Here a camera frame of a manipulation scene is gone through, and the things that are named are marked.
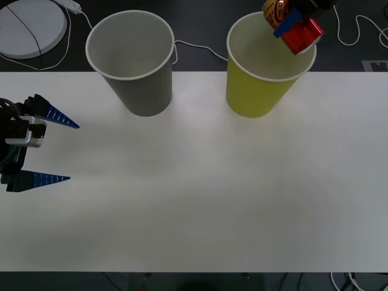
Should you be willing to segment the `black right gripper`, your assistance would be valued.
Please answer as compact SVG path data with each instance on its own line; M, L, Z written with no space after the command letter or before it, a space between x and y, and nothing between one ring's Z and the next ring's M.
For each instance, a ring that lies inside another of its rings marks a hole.
M280 38L296 23L310 16L312 13L314 18L319 18L328 12L336 4L336 2L337 0L305 0L289 2L289 13L286 18L280 22L278 28L274 30L273 35L276 38Z

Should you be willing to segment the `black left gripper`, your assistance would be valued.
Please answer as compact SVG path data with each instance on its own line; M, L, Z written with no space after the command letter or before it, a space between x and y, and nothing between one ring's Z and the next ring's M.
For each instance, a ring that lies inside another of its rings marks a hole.
M51 105L41 95L35 94L25 100L29 115L56 124L78 129L79 125L62 111ZM19 157L20 146L9 145L7 138L22 138L27 133L27 121L21 117L19 107L12 102L1 102L1 184L7 186L8 192L24 192L69 180L69 176L51 175L21 170L23 163Z

